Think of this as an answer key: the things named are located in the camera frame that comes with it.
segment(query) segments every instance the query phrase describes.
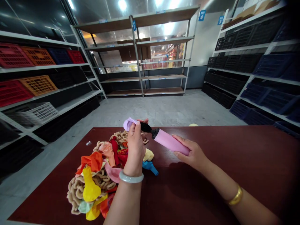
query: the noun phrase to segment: table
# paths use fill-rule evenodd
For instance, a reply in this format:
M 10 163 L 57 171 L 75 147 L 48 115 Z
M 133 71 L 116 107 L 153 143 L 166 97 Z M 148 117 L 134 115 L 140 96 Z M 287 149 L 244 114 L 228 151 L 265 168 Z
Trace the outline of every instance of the table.
M 196 141 L 207 157 L 262 204 L 280 216 L 297 176 L 300 142 L 273 126 L 161 127 Z M 72 215 L 66 199 L 68 183 L 80 158 L 90 155 L 97 141 L 123 131 L 94 127 L 9 217 L 28 223 L 102 224 L 100 215 L 86 221 Z M 157 177 L 144 170 L 140 224 L 238 224 L 215 188 L 197 171 L 150 139 Z

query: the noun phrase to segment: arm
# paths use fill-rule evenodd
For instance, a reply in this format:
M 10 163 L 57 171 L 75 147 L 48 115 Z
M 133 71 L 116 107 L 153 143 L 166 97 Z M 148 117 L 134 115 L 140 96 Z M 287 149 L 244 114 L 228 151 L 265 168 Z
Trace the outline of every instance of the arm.
M 174 152 L 174 154 L 181 161 L 201 172 L 215 186 L 224 200 L 232 200 L 238 192 L 237 183 L 220 167 L 213 164 L 205 156 L 197 143 L 185 140 L 177 135 L 173 135 L 173 137 L 191 150 L 188 156 L 185 156 L 180 152 Z M 274 213 L 262 205 L 247 191 L 244 189 L 242 190 L 243 196 L 240 202 L 236 205 L 229 206 L 242 225 L 281 224 L 280 219 Z
M 142 175 L 142 161 L 146 148 L 141 136 L 141 124 L 133 123 L 128 132 L 128 158 L 123 173 L 130 177 Z M 140 219 L 142 183 L 126 183 L 120 180 L 104 225 L 136 225 Z

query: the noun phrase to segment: concrete floor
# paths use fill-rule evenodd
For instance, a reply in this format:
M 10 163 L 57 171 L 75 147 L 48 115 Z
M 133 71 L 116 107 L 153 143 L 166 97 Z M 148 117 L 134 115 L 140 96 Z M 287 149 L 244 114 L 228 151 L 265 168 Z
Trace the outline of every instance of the concrete floor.
M 184 96 L 126 97 L 103 100 L 101 106 L 76 123 L 57 141 L 0 185 L 0 224 L 20 225 L 6 219 L 63 160 L 92 127 L 123 127 L 128 117 L 149 118 L 150 126 L 247 125 L 201 90 Z

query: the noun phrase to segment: pink balloon pump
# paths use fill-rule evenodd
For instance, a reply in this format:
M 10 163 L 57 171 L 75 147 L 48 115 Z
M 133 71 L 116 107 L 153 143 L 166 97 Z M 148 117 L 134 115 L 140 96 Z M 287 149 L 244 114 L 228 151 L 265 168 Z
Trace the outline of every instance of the pink balloon pump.
M 177 141 L 170 134 L 164 132 L 162 129 L 157 128 L 155 130 L 152 130 L 152 128 L 148 124 L 141 122 L 141 130 L 146 133 L 151 133 L 153 140 L 170 149 L 172 152 L 180 152 L 186 156 L 190 152 L 190 149 L 188 147 L 184 146 L 182 143 Z

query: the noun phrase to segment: gold bracelet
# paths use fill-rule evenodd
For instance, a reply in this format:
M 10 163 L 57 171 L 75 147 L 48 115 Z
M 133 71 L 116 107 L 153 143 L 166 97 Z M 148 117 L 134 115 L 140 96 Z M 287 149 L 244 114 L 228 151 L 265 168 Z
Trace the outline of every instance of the gold bracelet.
M 237 195 L 232 199 L 232 200 L 229 200 L 229 201 L 227 201 L 227 204 L 228 205 L 236 205 L 236 204 L 238 204 L 240 201 L 241 201 L 241 199 L 242 199 L 242 196 L 243 196 L 243 190 L 242 190 L 242 188 L 239 186 L 239 184 L 237 184 L 237 186 L 238 186 L 238 191 L 237 191 Z

